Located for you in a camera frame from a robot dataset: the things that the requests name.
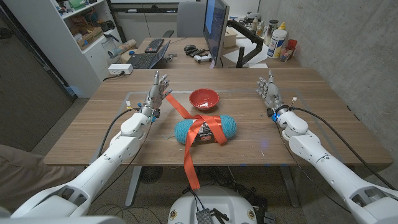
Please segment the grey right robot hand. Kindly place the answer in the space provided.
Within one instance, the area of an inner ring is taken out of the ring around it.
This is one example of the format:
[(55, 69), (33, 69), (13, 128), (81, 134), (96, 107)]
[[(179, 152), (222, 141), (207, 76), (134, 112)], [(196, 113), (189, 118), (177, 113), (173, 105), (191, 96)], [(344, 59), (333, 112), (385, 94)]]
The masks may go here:
[(289, 106), (283, 102), (279, 89), (274, 83), (274, 76), (271, 70), (268, 73), (268, 80), (259, 77), (257, 85), (259, 89), (256, 92), (264, 100), (269, 118), (277, 117), (288, 111)]

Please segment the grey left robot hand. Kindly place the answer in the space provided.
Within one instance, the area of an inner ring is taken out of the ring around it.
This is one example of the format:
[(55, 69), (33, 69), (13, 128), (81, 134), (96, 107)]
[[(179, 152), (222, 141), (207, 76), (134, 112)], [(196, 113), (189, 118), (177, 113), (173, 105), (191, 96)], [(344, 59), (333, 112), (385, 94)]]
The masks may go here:
[(172, 89), (167, 90), (168, 86), (167, 75), (160, 77), (159, 71), (156, 70), (153, 85), (146, 94), (144, 105), (142, 106), (142, 114), (147, 117), (154, 116), (154, 111), (160, 108), (162, 100), (172, 92)]

